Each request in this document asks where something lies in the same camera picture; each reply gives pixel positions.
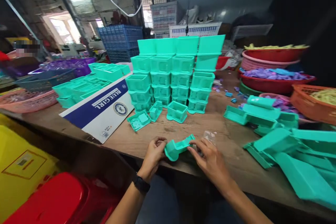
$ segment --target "wooden table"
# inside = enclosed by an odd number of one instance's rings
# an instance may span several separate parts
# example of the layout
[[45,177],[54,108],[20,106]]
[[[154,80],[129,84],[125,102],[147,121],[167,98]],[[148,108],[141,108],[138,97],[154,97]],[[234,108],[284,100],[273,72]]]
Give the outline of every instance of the wooden table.
[[[224,88],[222,90],[228,89],[229,92],[235,94],[233,87],[238,86],[239,83],[236,74],[231,71],[223,72]],[[252,129],[223,118],[227,105],[237,106],[238,104],[231,103],[231,98],[225,97],[224,91],[220,93],[212,91],[205,114],[188,114],[183,124],[168,121],[165,109],[155,123],[150,123],[138,132],[134,132],[130,124],[124,120],[102,147],[143,159],[147,145],[154,136],[164,136],[168,140],[180,141],[190,134],[199,138],[203,136],[204,131],[216,132],[217,148],[224,154],[232,177],[243,191],[327,219],[336,220],[336,212],[312,202],[300,200],[279,167],[264,170],[242,148],[246,143],[260,137]],[[35,113],[15,114],[5,110],[1,110],[1,113],[78,140],[92,139],[87,133],[61,118],[58,114],[63,111],[64,109],[59,104],[55,104]],[[202,176],[202,172],[189,153],[181,154],[177,162],[162,162],[161,164],[171,169]]]

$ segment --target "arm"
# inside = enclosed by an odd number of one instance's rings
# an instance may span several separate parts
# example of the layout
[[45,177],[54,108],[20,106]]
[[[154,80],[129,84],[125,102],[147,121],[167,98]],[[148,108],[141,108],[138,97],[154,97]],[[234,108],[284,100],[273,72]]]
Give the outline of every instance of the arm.
[[193,148],[188,147],[198,166],[216,186],[222,196],[247,224],[272,223],[242,192],[237,183],[231,178],[224,162],[223,155],[211,142],[206,139],[193,140],[204,157],[201,157]]
[[[138,171],[138,176],[150,183],[153,175],[158,170],[159,161],[165,156],[164,149],[166,138],[155,137],[148,145],[148,150]],[[142,194],[131,182],[123,198],[115,208],[106,224],[133,224],[136,222],[145,195]]]

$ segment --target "black wristwatch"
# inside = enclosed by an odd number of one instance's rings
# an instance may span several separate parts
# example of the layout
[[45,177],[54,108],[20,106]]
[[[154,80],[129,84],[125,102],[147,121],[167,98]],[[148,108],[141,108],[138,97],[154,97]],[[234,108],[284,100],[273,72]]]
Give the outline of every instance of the black wristwatch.
[[148,193],[151,185],[148,184],[146,181],[144,181],[141,177],[139,177],[137,174],[133,177],[133,183],[135,187],[141,192],[141,193]]

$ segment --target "human hand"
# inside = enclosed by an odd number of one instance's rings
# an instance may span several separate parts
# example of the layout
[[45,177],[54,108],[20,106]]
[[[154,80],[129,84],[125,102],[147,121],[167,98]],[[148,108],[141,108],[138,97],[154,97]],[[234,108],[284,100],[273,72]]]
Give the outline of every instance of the human hand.
[[211,182],[218,189],[229,189],[233,179],[225,166],[223,154],[216,146],[204,138],[201,138],[201,140],[192,140],[189,144],[195,144],[202,151],[203,157],[194,148],[187,148]]
[[159,167],[159,161],[165,157],[163,152],[167,139],[162,136],[154,137],[148,144],[147,153],[143,160],[142,166],[138,171],[138,176],[149,183]]

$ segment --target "blue plastic basket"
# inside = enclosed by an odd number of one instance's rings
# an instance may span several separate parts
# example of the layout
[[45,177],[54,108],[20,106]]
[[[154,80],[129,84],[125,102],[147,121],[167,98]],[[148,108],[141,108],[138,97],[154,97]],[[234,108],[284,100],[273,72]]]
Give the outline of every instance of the blue plastic basket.
[[129,50],[138,47],[143,39],[141,26],[118,24],[97,28],[106,50]]
[[75,79],[74,69],[51,70],[17,80],[14,83],[29,92],[51,90],[52,87]]
[[111,63],[131,62],[131,58],[139,55],[139,48],[131,50],[107,50]]

